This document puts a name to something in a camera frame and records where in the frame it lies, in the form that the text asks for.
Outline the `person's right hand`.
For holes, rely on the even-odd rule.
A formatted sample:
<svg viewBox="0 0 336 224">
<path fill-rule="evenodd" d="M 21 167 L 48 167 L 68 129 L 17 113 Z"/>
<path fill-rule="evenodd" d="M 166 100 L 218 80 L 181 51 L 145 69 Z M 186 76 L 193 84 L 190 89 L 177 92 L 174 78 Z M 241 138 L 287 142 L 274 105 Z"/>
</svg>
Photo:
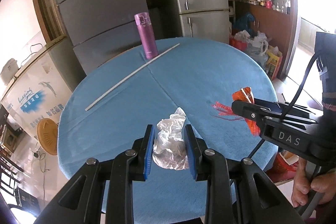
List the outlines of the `person's right hand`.
<svg viewBox="0 0 336 224">
<path fill-rule="evenodd" d="M 291 194 L 293 207 L 306 205 L 308 201 L 307 194 L 310 190 L 323 194 L 318 203 L 319 205 L 330 202 L 335 196 L 335 171 L 317 176 L 310 182 L 306 177 L 306 163 L 305 159 L 299 158 Z"/>
</svg>

